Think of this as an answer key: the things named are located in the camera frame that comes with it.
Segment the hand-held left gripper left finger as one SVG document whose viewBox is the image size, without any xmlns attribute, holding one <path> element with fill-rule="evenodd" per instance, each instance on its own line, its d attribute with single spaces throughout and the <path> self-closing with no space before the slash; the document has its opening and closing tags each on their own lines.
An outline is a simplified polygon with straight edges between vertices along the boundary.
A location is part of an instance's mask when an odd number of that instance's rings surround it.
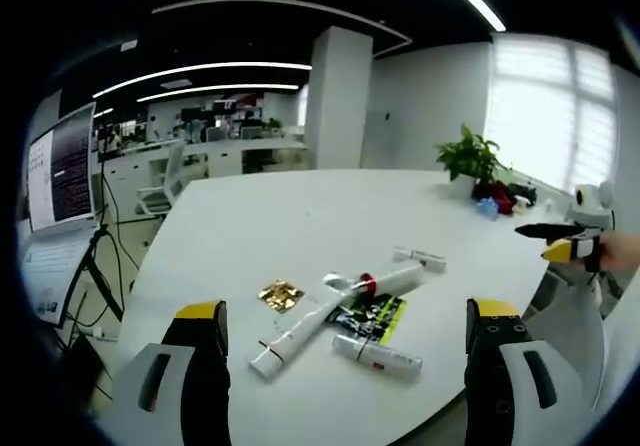
<svg viewBox="0 0 640 446">
<path fill-rule="evenodd" d="M 226 303 L 178 311 L 113 383 L 115 445 L 229 445 Z"/>
</svg>

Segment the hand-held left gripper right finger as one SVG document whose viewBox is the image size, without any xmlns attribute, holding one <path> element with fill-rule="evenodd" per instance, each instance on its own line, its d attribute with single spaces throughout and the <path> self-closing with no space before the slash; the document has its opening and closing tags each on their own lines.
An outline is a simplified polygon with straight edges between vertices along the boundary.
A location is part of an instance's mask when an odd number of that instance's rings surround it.
<svg viewBox="0 0 640 446">
<path fill-rule="evenodd" d="M 510 304 L 467 302 L 465 442 L 577 445 L 598 400 L 603 322 L 588 297 L 565 297 L 529 320 Z"/>
</svg>

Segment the person's right hand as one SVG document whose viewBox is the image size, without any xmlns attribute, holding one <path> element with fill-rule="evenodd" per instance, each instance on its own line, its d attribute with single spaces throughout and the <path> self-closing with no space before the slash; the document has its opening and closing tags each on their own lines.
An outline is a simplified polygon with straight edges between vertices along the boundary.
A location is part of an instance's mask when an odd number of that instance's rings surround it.
<svg viewBox="0 0 640 446">
<path fill-rule="evenodd" d="M 640 237 L 638 234 L 605 231 L 601 235 L 600 245 L 602 270 L 630 270 L 639 267 Z"/>
</svg>

